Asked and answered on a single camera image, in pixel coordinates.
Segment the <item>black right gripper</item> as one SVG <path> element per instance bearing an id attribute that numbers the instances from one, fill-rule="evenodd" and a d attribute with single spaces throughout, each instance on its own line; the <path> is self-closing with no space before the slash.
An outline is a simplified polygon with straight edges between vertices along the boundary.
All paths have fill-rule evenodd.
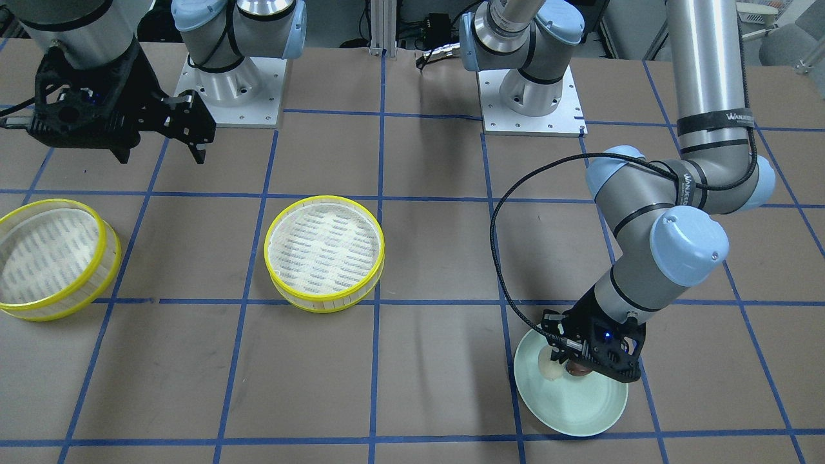
<path id="1" fill-rule="evenodd" d="M 204 164 L 217 124 L 202 97 L 188 89 L 168 97 L 138 39 L 114 61 L 74 68 L 54 39 L 35 76 L 35 108 L 26 131 L 53 148 L 104 149 L 126 164 L 141 131 L 159 131 Z"/>

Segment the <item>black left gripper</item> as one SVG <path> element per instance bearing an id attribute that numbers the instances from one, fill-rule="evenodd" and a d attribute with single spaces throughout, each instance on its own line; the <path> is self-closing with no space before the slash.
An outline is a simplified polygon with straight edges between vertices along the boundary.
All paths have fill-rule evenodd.
<path id="1" fill-rule="evenodd" d="M 550 334 L 546 340 L 553 347 L 553 362 L 570 360 L 617 382 L 639 381 L 645 324 L 639 324 L 634 316 L 621 324 L 613 320 L 602 311 L 593 289 L 568 311 L 546 309 L 540 328 Z"/>

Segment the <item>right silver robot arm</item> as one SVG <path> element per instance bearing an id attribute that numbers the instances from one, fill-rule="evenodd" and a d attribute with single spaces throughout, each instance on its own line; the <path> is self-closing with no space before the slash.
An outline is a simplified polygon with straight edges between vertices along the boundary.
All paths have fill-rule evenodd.
<path id="1" fill-rule="evenodd" d="M 304 1 L 4 1 L 44 52 L 34 94 L 2 127 L 51 148 L 109 150 L 141 134 L 203 164 L 219 126 L 276 126 L 271 64 L 301 56 Z"/>

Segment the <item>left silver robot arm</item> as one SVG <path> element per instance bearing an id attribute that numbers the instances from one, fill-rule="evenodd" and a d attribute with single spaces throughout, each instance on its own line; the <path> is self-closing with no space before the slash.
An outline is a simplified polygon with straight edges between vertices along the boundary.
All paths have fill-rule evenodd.
<path id="1" fill-rule="evenodd" d="M 730 241 L 713 215 L 763 205 L 775 171 L 755 149 L 739 13 L 734 1 L 669 1 L 677 85 L 676 159 L 647 161 L 619 145 L 590 153 L 587 187 L 622 255 L 572 306 L 546 309 L 536 367 L 623 383 L 641 376 L 647 322 L 725 261 Z M 507 70 L 512 111 L 547 115 L 562 92 L 583 18 L 563 1 L 487 1 L 461 17 L 461 58 L 473 72 Z"/>

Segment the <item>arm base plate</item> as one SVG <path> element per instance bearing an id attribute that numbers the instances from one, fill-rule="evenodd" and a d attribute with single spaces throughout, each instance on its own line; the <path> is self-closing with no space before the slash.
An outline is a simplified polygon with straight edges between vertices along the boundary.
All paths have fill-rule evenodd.
<path id="1" fill-rule="evenodd" d="M 483 129 L 487 135 L 583 137 L 588 134 L 574 74 L 539 84 L 517 70 L 477 73 Z"/>
<path id="2" fill-rule="evenodd" d="M 277 129 L 289 64 L 286 59 L 247 57 L 233 70 L 207 73 L 185 63 L 175 92 L 200 94 L 219 128 Z"/>

